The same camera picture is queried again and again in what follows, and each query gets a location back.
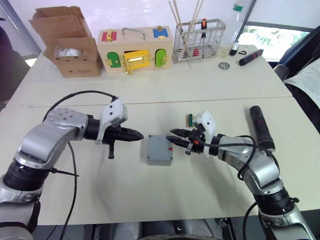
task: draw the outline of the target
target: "plastic bottle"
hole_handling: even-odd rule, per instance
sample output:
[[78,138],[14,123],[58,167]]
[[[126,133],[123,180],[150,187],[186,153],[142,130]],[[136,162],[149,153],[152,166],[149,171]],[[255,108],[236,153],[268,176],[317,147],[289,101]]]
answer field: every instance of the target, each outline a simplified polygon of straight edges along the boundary
[[232,44],[236,40],[240,27],[244,21],[244,6],[247,0],[237,0],[233,5],[232,13],[229,19],[225,22],[226,28],[218,50],[219,57],[226,57],[229,55]]

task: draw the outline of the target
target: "black pen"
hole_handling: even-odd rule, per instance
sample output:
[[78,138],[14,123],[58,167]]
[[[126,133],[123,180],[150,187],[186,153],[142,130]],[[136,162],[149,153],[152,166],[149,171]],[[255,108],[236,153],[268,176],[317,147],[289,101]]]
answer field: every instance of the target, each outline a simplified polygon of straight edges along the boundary
[[244,66],[247,63],[250,63],[252,60],[255,60],[256,58],[260,57],[264,51],[262,49],[259,49],[258,51],[255,51],[254,53],[249,54],[248,56],[245,56],[244,58],[240,59],[239,65]]

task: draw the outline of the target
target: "window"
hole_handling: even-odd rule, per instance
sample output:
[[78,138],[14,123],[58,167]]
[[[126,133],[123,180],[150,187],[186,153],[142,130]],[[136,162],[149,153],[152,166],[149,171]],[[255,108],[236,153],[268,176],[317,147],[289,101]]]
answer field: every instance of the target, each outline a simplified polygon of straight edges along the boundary
[[268,62],[278,62],[291,46],[308,34],[308,31],[246,25],[238,41],[241,45],[263,49],[262,56]]

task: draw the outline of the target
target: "green bottle cap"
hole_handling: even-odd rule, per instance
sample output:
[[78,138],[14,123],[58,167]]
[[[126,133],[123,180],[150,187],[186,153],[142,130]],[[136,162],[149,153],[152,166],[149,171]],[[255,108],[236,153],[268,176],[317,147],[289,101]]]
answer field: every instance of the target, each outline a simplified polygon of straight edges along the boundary
[[235,11],[237,11],[237,12],[241,12],[243,7],[244,7],[244,6],[235,4],[235,5],[233,6],[233,10],[235,10]]

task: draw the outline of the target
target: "black marker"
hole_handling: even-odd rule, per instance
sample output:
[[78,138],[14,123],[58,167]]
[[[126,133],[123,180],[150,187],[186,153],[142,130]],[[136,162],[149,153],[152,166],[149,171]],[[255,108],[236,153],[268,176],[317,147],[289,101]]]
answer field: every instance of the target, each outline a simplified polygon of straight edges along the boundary
[[275,151],[275,143],[272,139],[265,117],[262,114],[261,108],[259,106],[252,106],[250,108],[250,115],[254,125],[254,130],[256,134],[256,140],[261,147],[268,149],[269,151]]
[[252,60],[255,60],[256,58],[260,57],[264,51],[262,49],[259,49],[258,51],[255,51],[254,53],[249,54],[248,56],[245,56],[244,58],[240,59],[239,65],[244,66],[247,63],[250,63]]

